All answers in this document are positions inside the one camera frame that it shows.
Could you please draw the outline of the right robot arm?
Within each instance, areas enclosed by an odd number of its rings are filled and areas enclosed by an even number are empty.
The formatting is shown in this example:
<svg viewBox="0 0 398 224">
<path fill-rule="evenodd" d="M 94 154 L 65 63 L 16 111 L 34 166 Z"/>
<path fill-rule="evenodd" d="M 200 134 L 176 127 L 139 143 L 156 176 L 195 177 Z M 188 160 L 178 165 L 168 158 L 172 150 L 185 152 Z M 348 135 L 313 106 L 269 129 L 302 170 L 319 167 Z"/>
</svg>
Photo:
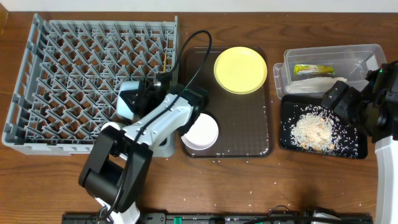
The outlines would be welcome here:
<svg viewBox="0 0 398 224">
<path fill-rule="evenodd" d="M 375 144 L 378 183 L 376 223 L 397 223 L 397 61 L 368 71 L 362 91 L 337 81 L 322 98 Z"/>
</svg>

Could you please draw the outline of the wooden chopstick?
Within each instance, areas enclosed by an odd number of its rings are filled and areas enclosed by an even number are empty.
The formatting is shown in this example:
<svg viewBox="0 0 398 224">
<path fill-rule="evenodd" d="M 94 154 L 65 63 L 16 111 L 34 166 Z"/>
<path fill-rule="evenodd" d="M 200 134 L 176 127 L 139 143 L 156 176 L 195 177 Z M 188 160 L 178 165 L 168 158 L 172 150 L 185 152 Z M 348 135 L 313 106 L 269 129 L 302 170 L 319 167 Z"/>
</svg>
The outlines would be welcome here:
<svg viewBox="0 0 398 224">
<path fill-rule="evenodd" d="M 166 72 L 166 67 L 167 67 L 167 51 L 165 51 L 164 53 L 163 73 Z"/>
</svg>

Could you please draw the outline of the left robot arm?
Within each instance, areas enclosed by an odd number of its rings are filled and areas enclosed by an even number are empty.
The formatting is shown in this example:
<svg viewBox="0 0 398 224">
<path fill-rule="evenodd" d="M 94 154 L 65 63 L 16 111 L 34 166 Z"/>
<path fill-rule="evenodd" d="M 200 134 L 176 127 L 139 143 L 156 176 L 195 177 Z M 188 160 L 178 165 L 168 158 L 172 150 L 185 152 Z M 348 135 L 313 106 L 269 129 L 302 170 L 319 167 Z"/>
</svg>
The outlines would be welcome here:
<svg viewBox="0 0 398 224">
<path fill-rule="evenodd" d="M 150 162 L 174 131 L 188 132 L 208 104 L 198 86 L 173 86 L 158 106 L 129 126 L 107 123 L 100 131 L 78 183 L 101 209 L 95 223 L 136 223 L 136 200 L 144 188 Z"/>
</svg>

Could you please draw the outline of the white bowl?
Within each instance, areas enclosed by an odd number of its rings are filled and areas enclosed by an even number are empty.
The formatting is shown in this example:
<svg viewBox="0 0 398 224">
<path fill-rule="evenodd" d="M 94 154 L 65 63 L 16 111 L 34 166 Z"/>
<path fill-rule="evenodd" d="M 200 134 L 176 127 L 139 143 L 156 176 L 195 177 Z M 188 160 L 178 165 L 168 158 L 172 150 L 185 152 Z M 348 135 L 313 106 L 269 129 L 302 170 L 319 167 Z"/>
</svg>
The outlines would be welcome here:
<svg viewBox="0 0 398 224">
<path fill-rule="evenodd" d="M 202 151 L 214 145 L 218 134 L 219 127 L 215 119 L 206 113 L 201 113 L 181 139 L 189 148 Z"/>
</svg>

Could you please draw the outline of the light blue bowl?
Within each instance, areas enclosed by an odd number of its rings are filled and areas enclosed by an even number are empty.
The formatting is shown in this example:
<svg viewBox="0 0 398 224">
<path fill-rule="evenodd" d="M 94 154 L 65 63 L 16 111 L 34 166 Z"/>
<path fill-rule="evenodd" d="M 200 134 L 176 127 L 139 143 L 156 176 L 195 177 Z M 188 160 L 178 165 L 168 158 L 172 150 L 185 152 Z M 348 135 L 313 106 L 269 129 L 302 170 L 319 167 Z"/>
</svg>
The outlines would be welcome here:
<svg viewBox="0 0 398 224">
<path fill-rule="evenodd" d="M 129 102 L 127 99 L 126 93 L 129 91 L 135 91 L 139 89 L 139 81 L 126 81 L 122 82 L 119 93 L 118 93 L 118 98 L 117 98 L 117 105 L 116 105 L 116 113 L 117 115 L 133 120 L 134 118 L 134 112 L 131 109 L 132 108 L 132 103 Z"/>
</svg>

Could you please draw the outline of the white napkin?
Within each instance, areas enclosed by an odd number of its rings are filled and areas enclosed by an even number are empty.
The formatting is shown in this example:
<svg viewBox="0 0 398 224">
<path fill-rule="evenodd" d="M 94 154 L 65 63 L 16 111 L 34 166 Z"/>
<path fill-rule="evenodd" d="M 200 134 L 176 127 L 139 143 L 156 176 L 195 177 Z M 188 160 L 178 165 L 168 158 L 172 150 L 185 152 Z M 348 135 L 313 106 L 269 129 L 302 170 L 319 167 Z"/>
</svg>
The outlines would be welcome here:
<svg viewBox="0 0 398 224">
<path fill-rule="evenodd" d="M 329 90 L 337 81 L 346 82 L 343 77 L 315 77 L 299 81 L 292 81 L 285 87 L 288 94 L 304 94 L 304 93 L 324 93 Z"/>
</svg>

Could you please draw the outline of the small white cup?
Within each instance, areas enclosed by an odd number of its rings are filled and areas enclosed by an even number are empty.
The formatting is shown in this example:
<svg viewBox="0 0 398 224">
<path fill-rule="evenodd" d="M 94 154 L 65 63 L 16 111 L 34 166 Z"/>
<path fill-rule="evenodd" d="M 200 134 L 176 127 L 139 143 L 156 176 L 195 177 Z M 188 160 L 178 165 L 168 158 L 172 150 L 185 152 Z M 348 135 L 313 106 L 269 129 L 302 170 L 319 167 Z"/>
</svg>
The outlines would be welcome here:
<svg viewBox="0 0 398 224">
<path fill-rule="evenodd" d="M 101 131 L 104 131 L 107 128 L 110 128 L 114 132 L 120 132 L 126 125 L 123 123 L 118 123 L 118 122 L 107 122 L 101 127 Z"/>
</svg>

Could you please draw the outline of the green orange snack wrapper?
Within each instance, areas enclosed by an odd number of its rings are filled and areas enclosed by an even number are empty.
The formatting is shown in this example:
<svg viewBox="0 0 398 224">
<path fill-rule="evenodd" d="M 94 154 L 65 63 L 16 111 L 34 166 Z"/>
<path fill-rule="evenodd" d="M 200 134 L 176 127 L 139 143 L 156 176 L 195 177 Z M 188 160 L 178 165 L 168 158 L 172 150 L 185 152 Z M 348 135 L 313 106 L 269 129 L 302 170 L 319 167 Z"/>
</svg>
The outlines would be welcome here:
<svg viewBox="0 0 398 224">
<path fill-rule="evenodd" d="M 309 75 L 309 74 L 334 74 L 333 67 L 324 65 L 306 65 L 297 64 L 294 66 L 294 75 Z"/>
</svg>

